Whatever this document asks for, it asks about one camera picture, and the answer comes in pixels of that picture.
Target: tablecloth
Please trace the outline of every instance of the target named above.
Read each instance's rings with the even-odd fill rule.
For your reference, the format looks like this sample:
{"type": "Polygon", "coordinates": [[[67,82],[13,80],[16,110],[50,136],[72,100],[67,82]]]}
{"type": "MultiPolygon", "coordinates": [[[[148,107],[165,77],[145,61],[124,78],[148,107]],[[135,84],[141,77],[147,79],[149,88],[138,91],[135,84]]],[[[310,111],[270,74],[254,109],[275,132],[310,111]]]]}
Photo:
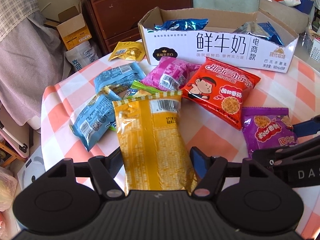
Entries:
{"type": "MultiPolygon", "coordinates": [[[[101,58],[45,90],[41,113],[41,145],[46,170],[63,158],[86,162],[93,156],[108,156],[119,146],[116,132],[108,130],[87,152],[69,128],[94,96],[94,78],[104,70],[128,63],[120,59],[108,61],[108,58],[109,55],[101,58]]],[[[154,68],[145,59],[139,65],[145,73],[154,68]]],[[[320,114],[320,75],[297,57],[293,58],[288,73],[246,70],[261,77],[261,81],[249,95],[245,106],[288,107],[293,124],[320,114]]],[[[186,99],[182,102],[179,127],[188,150],[197,146],[207,155],[220,155],[233,162],[242,162],[248,156],[241,131],[186,99]]],[[[236,183],[237,179],[227,179],[225,187],[236,183]]],[[[77,181],[91,186],[90,179],[77,178],[77,181]]],[[[115,181],[124,187],[123,168],[115,181]]],[[[297,232],[304,238],[312,238],[320,230],[320,186],[295,190],[305,205],[297,232]]]]}

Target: perforated plastic basket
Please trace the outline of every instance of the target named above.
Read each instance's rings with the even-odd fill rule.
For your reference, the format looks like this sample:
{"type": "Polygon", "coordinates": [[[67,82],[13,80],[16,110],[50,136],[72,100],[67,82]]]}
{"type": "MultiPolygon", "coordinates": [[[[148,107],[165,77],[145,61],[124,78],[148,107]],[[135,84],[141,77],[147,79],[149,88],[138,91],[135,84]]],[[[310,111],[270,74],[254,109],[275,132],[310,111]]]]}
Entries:
{"type": "Polygon", "coordinates": [[[308,35],[306,35],[306,45],[307,45],[307,50],[313,59],[316,61],[320,62],[320,41],[317,39],[314,39],[313,41],[310,39],[308,35]]]}

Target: wooden cabinet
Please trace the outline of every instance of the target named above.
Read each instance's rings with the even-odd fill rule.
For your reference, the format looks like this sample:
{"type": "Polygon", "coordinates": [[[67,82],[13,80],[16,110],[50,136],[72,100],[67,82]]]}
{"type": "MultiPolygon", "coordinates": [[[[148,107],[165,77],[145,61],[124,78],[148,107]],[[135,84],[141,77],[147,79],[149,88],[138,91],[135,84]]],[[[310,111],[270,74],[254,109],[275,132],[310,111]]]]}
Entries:
{"type": "Polygon", "coordinates": [[[119,41],[140,39],[138,22],[154,7],[175,10],[192,7],[192,0],[82,0],[104,54],[119,41]]]}

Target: yellow snack bag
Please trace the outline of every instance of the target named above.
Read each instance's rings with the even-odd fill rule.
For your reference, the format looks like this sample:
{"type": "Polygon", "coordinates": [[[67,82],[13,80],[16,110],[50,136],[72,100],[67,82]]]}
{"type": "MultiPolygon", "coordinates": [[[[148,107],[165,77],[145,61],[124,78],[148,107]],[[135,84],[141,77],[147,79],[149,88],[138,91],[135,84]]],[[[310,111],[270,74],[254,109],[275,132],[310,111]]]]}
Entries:
{"type": "Polygon", "coordinates": [[[187,190],[196,176],[178,130],[181,91],[114,101],[126,171],[126,194],[137,190],[187,190]]]}
{"type": "Polygon", "coordinates": [[[109,61],[115,58],[121,58],[125,60],[142,61],[146,52],[142,42],[138,41],[126,41],[118,42],[117,46],[113,50],[109,61]]]}

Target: light blue snack bag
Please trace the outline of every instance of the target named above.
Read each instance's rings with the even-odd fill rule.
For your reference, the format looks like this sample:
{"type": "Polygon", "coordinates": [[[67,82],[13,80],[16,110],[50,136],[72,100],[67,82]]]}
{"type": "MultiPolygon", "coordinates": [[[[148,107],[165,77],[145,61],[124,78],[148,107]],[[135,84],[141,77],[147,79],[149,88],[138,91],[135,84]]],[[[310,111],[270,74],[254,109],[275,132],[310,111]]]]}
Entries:
{"type": "Polygon", "coordinates": [[[121,100],[108,87],[95,95],[76,118],[70,128],[74,135],[79,137],[88,151],[100,140],[110,128],[115,130],[116,116],[112,101],[121,100]]]}
{"type": "Polygon", "coordinates": [[[96,93],[104,86],[119,94],[126,91],[134,80],[140,81],[146,76],[136,62],[128,63],[100,73],[94,79],[96,93]]]}

